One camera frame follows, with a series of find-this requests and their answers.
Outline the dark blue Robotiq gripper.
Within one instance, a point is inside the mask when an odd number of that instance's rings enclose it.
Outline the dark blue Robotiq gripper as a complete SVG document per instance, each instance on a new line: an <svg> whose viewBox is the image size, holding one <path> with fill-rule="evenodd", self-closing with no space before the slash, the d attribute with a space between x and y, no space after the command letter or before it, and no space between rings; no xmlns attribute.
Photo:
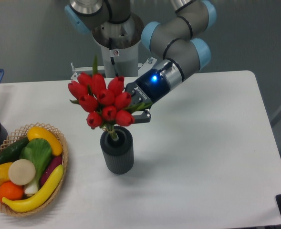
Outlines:
<svg viewBox="0 0 281 229"><path fill-rule="evenodd" d="M154 104L180 85L183 79L179 68L171 60L163 60L132 83L128 83L125 91L131 94L132 105L141 102ZM135 124L151 121L149 109L136 111L132 116Z"/></svg>

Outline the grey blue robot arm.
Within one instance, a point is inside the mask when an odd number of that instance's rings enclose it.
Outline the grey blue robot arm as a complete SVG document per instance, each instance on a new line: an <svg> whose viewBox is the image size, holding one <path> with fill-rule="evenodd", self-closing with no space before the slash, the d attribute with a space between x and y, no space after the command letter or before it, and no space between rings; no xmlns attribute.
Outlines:
<svg viewBox="0 0 281 229"><path fill-rule="evenodd" d="M147 25L128 0L71 0L65 6L74 28L91 33L100 46L106 77L136 77L126 86L132 104L156 103L211 59L197 35L215 23L215 7L207 0L171 3L174 19Z"/></svg>

